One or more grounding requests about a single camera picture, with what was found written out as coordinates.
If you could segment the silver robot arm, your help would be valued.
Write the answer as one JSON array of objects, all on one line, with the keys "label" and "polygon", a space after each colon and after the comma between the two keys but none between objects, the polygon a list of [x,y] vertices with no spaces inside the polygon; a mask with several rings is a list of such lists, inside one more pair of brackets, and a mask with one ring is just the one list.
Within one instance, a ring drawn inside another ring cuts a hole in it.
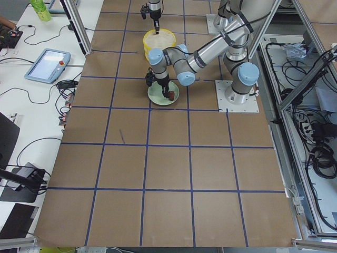
[{"label": "silver robot arm", "polygon": [[[214,35],[238,21],[238,28],[230,28],[228,33],[243,30],[246,34],[258,32],[272,13],[275,1],[220,1],[217,16],[213,20]],[[164,9],[163,1],[147,1],[142,5],[140,14],[146,19],[147,14],[153,21],[155,34],[160,32],[160,18]]]},{"label": "silver robot arm", "polygon": [[[245,45],[242,41],[246,40],[267,16],[267,13],[257,16],[254,13],[240,11],[228,26],[220,30],[218,36],[193,53],[189,53],[184,44],[163,50],[160,48],[151,49],[148,53],[148,60],[151,65],[149,68],[151,81],[148,85],[157,83],[162,89],[164,104],[172,104],[177,95],[169,87],[168,66],[174,68],[180,85],[189,86],[193,84],[196,73],[205,68],[217,56],[222,53],[227,54],[231,50],[243,50]],[[230,95],[228,101],[237,104],[239,99],[249,97],[252,86],[256,85],[258,81],[260,71],[256,65],[248,62],[246,58],[235,61],[226,60],[225,64],[233,74],[233,82],[226,90]]]}]

